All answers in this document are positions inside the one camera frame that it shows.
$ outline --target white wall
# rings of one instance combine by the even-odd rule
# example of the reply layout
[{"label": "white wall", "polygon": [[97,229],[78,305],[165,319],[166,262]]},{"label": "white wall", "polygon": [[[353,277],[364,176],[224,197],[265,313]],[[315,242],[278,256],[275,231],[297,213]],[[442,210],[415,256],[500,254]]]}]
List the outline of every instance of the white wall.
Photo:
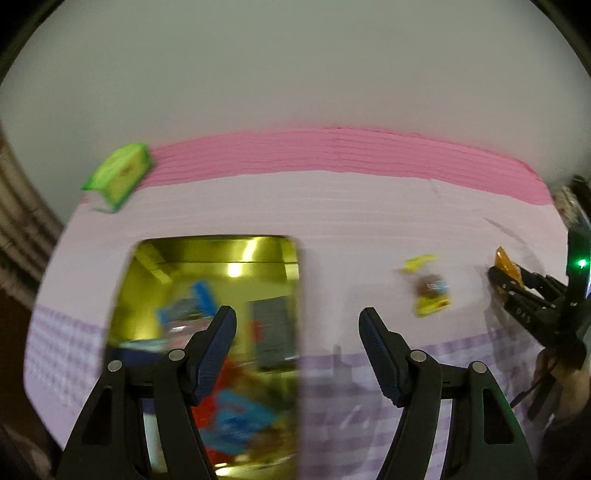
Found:
[{"label": "white wall", "polygon": [[528,0],[66,2],[0,86],[62,219],[112,150],[244,129],[387,127],[591,171],[591,80]]}]

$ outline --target pink tablecloth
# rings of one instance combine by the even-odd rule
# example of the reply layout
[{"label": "pink tablecloth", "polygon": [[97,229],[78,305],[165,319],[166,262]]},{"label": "pink tablecloth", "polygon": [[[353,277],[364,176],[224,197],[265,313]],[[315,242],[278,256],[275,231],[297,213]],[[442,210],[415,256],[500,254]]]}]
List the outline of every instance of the pink tablecloth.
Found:
[{"label": "pink tablecloth", "polygon": [[[495,308],[485,278],[496,247],[560,278],[566,231],[544,183],[501,155],[360,129],[224,135],[153,149],[157,168],[116,215],[81,204],[33,314],[25,387],[65,445],[100,371],[121,275],[136,242],[159,236],[294,237],[300,252],[300,476],[374,477],[399,412],[382,397],[357,336],[375,306],[413,348],[440,362],[489,365],[510,397],[539,347]],[[395,270],[439,257],[453,304],[416,319]],[[517,411],[528,438],[536,433]],[[429,476],[443,461],[445,405]]]}]

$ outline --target metal pivot screw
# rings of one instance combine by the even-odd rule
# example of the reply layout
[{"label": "metal pivot screw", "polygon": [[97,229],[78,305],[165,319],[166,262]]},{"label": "metal pivot screw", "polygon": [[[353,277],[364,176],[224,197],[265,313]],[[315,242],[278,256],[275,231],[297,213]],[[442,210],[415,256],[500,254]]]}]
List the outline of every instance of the metal pivot screw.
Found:
[{"label": "metal pivot screw", "polygon": [[109,372],[116,372],[117,370],[121,369],[122,366],[123,363],[121,360],[113,360],[112,362],[109,362],[109,365],[107,365],[107,370]]},{"label": "metal pivot screw", "polygon": [[173,362],[178,362],[179,360],[182,360],[184,358],[184,351],[182,351],[180,348],[172,350],[168,354],[168,358],[170,358]]},{"label": "metal pivot screw", "polygon": [[413,350],[410,352],[410,358],[415,362],[424,362],[427,359],[427,354],[422,350]]},{"label": "metal pivot screw", "polygon": [[472,369],[479,374],[483,374],[486,372],[486,365],[482,362],[474,362],[472,364]]}]

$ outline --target human hand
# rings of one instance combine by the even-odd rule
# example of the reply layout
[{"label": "human hand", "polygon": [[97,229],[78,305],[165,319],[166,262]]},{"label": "human hand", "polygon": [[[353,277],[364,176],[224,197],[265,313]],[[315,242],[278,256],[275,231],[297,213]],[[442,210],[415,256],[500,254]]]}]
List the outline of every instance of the human hand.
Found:
[{"label": "human hand", "polygon": [[566,367],[547,349],[542,350],[535,360],[534,382],[548,372],[560,384],[563,391],[558,407],[554,412],[557,420],[566,420],[577,416],[589,401],[589,362],[586,361],[581,370]]}]

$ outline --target green snack package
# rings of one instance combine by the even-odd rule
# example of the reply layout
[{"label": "green snack package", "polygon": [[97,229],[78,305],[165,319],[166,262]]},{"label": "green snack package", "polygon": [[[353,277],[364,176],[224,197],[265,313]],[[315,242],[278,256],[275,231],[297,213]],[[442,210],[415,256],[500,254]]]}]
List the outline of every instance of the green snack package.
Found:
[{"label": "green snack package", "polygon": [[82,187],[94,210],[113,213],[154,165],[144,143],[132,143],[116,150]]}]

